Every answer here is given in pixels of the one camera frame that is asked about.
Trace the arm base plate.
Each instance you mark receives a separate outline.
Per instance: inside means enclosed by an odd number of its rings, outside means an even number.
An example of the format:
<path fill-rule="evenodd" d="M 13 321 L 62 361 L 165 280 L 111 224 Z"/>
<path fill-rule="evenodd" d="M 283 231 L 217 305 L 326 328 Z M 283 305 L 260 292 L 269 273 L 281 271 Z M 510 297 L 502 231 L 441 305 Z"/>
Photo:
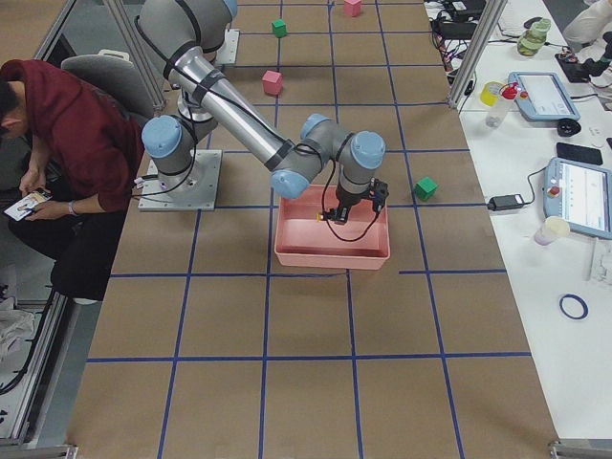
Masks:
<path fill-rule="evenodd" d="M 226 29 L 225 40 L 221 47 L 216 51 L 214 65 L 234 66 L 237 60 L 240 31 L 238 29 Z"/>
<path fill-rule="evenodd" d="M 138 202 L 140 211 L 214 211 L 223 152 L 197 149 L 191 151 L 193 165 L 177 176 L 166 176 L 149 161 Z"/>

